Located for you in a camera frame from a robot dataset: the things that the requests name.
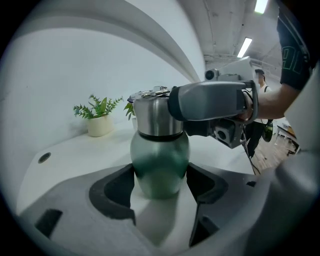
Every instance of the white table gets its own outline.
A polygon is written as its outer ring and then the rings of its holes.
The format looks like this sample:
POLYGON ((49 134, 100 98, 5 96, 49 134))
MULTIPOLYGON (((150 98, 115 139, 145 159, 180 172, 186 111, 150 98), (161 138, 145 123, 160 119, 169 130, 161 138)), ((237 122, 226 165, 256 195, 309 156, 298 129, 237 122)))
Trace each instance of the white table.
MULTIPOLYGON (((132 124, 124 122, 117 124, 114 131, 103 137, 83 134, 37 153, 22 181, 16 213, 19 215, 62 181, 129 164, 133 134, 132 124), (51 153, 50 158, 39 164, 39 158, 47 152, 51 153)), ((254 174, 242 146, 230 149, 211 137, 200 136, 190 137, 189 142, 190 162, 199 167, 207 165, 254 174)), ((170 255, 188 249, 197 204, 186 179, 178 196, 168 200, 149 200, 145 198, 137 180, 135 184, 130 201, 136 216, 136 227, 170 255)))
MULTIPOLYGON (((274 141, 275 145, 277 145, 276 142, 277 142, 277 138, 278 138, 280 132, 283 133, 285 135, 285 137, 290 138, 291 140, 293 140, 295 143, 298 144, 298 140, 297 140, 296 136, 294 136, 292 133, 288 132, 286 128, 277 125, 277 133, 276 133, 275 141, 274 141)), ((297 154, 299 151, 300 151, 300 145, 296 149, 295 154, 297 154)))

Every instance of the person's arm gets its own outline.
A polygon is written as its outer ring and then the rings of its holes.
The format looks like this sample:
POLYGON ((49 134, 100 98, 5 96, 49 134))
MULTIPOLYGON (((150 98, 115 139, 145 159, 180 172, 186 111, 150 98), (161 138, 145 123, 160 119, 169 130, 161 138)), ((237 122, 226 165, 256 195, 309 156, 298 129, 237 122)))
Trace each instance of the person's arm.
MULTIPOLYGON (((299 95, 300 91, 283 83, 278 90, 258 94, 258 115, 261 119, 283 118, 285 111, 299 95)), ((247 111, 240 116, 241 119, 248 119, 252 115, 252 100, 244 93, 247 111)))

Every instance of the white wall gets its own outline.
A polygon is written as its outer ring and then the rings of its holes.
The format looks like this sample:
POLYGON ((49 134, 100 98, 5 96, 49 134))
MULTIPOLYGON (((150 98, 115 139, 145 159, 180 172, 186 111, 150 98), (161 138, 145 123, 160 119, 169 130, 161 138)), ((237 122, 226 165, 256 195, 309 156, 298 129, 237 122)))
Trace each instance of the white wall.
POLYGON ((205 79, 205 62, 198 36, 177 0, 126 0, 167 31, 192 63, 199 81, 205 79))
POLYGON ((200 81, 204 75, 200 72, 204 61, 186 14, 175 1, 151 2, 139 0, 132 5, 125 0, 43 0, 32 10, 26 19, 27 25, 22 26, 19 32, 27 34, 36 30, 71 27, 120 36, 164 59, 190 81, 200 81), (159 12, 150 6, 151 2, 157 10, 170 9, 171 15, 159 16, 159 12), (162 18, 154 19, 154 14, 162 18))
POLYGON ((205 64, 205 70, 207 71, 207 70, 212 70, 212 69, 220 69, 223 66, 225 66, 225 65, 227 65, 229 63, 232 63, 234 61, 235 61, 234 59, 216 58, 215 60, 208 61, 205 64))
MULTIPOLYGON (((200 51, 188 47, 184 51, 198 61, 193 64, 204 62, 200 51)), ((204 74, 204 65, 194 68, 204 74)), ((131 93, 153 86, 188 83, 165 58, 113 34, 70 27, 40 29, 15 38, 0 70, 0 182, 11 209, 35 154, 86 132, 84 120, 74 117, 75 104, 87 103, 92 93, 126 100, 131 93)), ((112 113, 115 123, 126 122, 125 104, 112 113)))

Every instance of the green leaves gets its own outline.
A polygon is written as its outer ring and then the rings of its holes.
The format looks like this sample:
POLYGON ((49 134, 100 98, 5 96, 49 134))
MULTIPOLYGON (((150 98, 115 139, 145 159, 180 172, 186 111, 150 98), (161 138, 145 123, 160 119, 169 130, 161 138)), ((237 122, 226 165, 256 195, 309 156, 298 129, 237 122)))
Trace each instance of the green leaves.
POLYGON ((134 111, 134 105, 131 102, 128 102, 128 104, 124 107, 123 110, 127 110, 125 116, 129 114, 128 120, 130 120, 131 115, 136 116, 134 111))
POLYGON ((104 113, 106 111, 106 106, 107 106, 107 97, 105 97, 102 101, 101 101, 101 106, 100 106, 100 111, 101 113, 104 113))
POLYGON ((114 101, 110 98, 109 100, 105 97, 102 101, 95 97, 93 94, 90 95, 89 99, 94 101, 94 104, 89 102, 92 108, 88 108, 85 105, 74 106, 73 111, 75 116, 81 116, 84 119, 100 118, 106 116, 112 112, 120 101, 123 101, 123 97, 118 98, 114 101))

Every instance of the black t-shirt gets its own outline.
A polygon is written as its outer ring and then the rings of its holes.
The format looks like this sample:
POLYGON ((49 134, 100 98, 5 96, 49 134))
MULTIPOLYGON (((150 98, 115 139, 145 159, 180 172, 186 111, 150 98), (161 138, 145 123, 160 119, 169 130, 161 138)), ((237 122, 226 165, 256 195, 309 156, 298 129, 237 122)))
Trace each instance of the black t-shirt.
POLYGON ((310 26, 316 26, 312 22, 315 16, 312 12, 305 13, 301 3, 287 7, 290 8, 291 14, 284 13, 280 7, 277 22, 282 52, 280 83, 302 90, 318 60, 318 53, 314 51, 315 32, 310 34, 308 31, 310 26))

